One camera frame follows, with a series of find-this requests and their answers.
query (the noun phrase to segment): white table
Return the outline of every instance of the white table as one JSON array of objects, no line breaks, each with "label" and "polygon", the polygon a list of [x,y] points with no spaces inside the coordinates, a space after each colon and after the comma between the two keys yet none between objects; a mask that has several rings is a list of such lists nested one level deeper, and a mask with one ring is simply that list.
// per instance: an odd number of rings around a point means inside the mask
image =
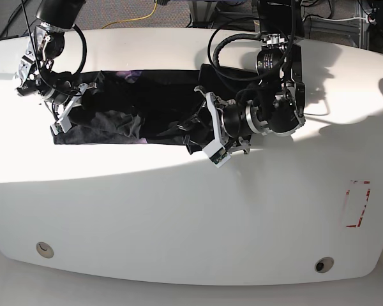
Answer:
[{"label": "white table", "polygon": [[[207,61],[211,33],[87,31],[85,71],[198,69]],[[231,33],[222,32],[217,41]],[[16,97],[7,81],[25,44],[25,38],[0,42],[5,256],[179,284],[330,281],[361,277],[375,267],[383,248],[383,55],[302,41],[306,126],[292,138],[258,138],[259,149],[233,156],[218,170],[183,147],[54,146],[48,111],[37,97]],[[220,60],[252,69],[257,52],[256,43],[239,42]],[[68,33],[56,69],[74,71],[79,61],[80,42]],[[371,183],[353,186],[351,180]],[[353,195],[367,188],[363,223],[347,228],[363,206]],[[40,257],[37,242],[50,244],[55,256]],[[315,263],[326,256],[334,267],[317,273]]]},{"label": "white table", "polygon": [[283,286],[178,286],[30,265],[0,253],[0,306],[383,306],[383,267],[359,279]]}]

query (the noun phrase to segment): black cloth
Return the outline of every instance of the black cloth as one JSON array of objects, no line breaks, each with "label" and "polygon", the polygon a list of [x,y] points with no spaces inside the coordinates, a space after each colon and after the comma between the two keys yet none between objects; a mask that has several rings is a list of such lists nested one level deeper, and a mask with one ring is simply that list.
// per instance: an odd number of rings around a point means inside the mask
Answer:
[{"label": "black cloth", "polygon": [[[237,74],[246,76],[240,71]],[[194,91],[196,86],[202,85],[223,99],[235,96],[209,65],[203,65],[200,71],[99,71],[83,73],[79,81],[96,82],[98,88],[87,91],[81,99],[82,107],[71,110],[73,127],[67,133],[53,134],[55,144],[184,145],[185,132],[177,123],[202,104],[203,96]],[[232,85],[242,89],[247,84]],[[200,149],[195,146],[189,151]]]}]

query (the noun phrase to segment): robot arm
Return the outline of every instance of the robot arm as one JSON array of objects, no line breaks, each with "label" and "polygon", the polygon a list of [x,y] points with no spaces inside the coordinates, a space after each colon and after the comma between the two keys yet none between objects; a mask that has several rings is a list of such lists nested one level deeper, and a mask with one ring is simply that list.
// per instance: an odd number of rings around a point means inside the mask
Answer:
[{"label": "robot arm", "polygon": [[[66,133],[71,128],[68,120],[70,110],[78,105],[78,100],[86,90],[96,84],[76,84],[86,61],[86,40],[75,19],[85,3],[84,0],[43,0],[36,17],[41,24],[31,33],[27,50],[15,74],[17,92],[20,96],[39,94],[45,105],[51,105],[55,123],[51,126],[55,135]],[[82,61],[78,70],[55,73],[52,71],[54,59],[64,50],[64,31],[74,28],[82,40]]]},{"label": "robot arm", "polygon": [[[19,95],[38,93],[47,107],[47,103],[51,104],[55,119],[51,127],[55,135],[71,129],[70,110],[80,105],[79,100],[86,90],[97,86],[77,83],[86,61],[86,41],[74,23],[84,2],[42,1],[36,14],[42,23],[30,35],[31,40],[15,75]],[[217,167],[229,160],[232,152],[243,150],[248,154],[251,135],[265,136],[274,132],[278,136],[287,136],[305,123],[301,47],[295,44],[304,33],[300,1],[254,0],[254,3],[259,13],[258,34],[237,34],[227,38],[216,47],[211,60],[210,46],[219,31],[216,30],[208,47],[211,65],[225,84],[225,78],[252,82],[247,88],[237,91],[235,99],[228,101],[197,87],[195,90],[203,94],[204,102],[189,119],[178,124],[185,134],[184,144],[199,145]],[[64,30],[71,28],[77,31],[83,42],[80,68],[74,74],[55,73],[52,66],[64,49]],[[227,76],[220,66],[221,49],[237,39],[263,41],[255,67],[258,76],[235,79]],[[204,122],[207,118],[211,119],[210,122]],[[194,131],[202,129],[213,137],[199,138],[199,133]]]}]

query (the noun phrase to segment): round hole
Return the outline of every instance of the round hole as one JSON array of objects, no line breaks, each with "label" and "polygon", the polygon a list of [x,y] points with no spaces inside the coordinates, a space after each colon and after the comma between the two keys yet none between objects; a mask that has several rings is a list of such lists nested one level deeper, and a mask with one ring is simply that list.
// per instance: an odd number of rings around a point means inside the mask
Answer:
[{"label": "round hole", "polygon": [[323,263],[318,263],[317,264],[317,271],[322,271],[325,268],[325,265]]},{"label": "round hole", "polygon": [[326,273],[330,269],[332,269],[333,264],[334,264],[333,258],[331,257],[322,258],[315,264],[315,271],[318,273]]},{"label": "round hole", "polygon": [[38,254],[40,254],[44,258],[52,258],[54,256],[54,251],[52,250],[51,246],[49,246],[45,242],[38,242],[36,244],[36,250]]}]

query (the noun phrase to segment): gray carpet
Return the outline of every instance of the gray carpet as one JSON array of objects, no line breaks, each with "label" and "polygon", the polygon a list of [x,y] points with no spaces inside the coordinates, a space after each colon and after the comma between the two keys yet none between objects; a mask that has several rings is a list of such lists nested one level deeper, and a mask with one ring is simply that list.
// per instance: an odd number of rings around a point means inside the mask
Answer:
[{"label": "gray carpet", "polygon": [[[41,0],[31,0],[27,6],[30,22]],[[334,3],[334,18],[347,18],[354,15],[355,0],[332,0]],[[20,0],[0,0],[0,32],[5,27],[13,10]],[[153,9],[152,0],[87,0],[77,19],[77,25],[83,29],[99,29],[110,21],[141,17],[149,14]],[[251,1],[241,6],[228,8],[230,11],[244,13],[251,12]],[[329,15],[327,1],[321,1],[314,8],[307,8],[308,13]],[[189,9],[186,1],[171,1],[167,6],[158,6],[156,13],[145,20],[125,22],[112,27],[185,27],[189,22]],[[10,27],[9,35],[21,35],[26,30],[26,23],[22,14]],[[313,33],[312,39],[350,45],[347,38],[339,35]]]}]

